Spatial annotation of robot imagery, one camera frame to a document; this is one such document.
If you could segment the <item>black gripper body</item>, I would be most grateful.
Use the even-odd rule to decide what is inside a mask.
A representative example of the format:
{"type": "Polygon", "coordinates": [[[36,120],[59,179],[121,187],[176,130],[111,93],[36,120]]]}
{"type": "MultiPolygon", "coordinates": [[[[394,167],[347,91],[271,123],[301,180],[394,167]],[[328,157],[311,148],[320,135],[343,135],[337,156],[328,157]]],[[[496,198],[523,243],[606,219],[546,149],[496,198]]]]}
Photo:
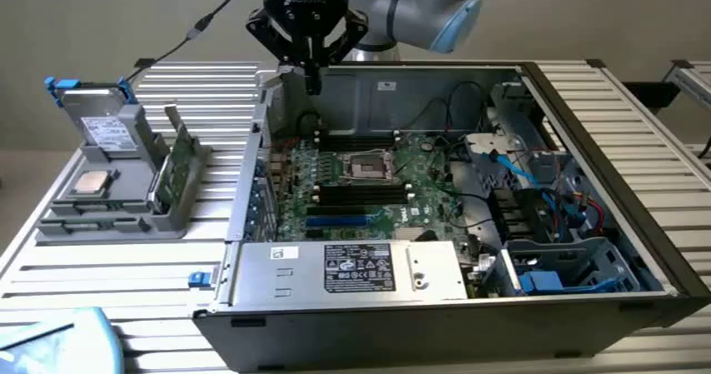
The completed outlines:
{"type": "Polygon", "coordinates": [[[348,10],[348,0],[264,0],[264,9],[296,37],[327,37],[348,10]]]}

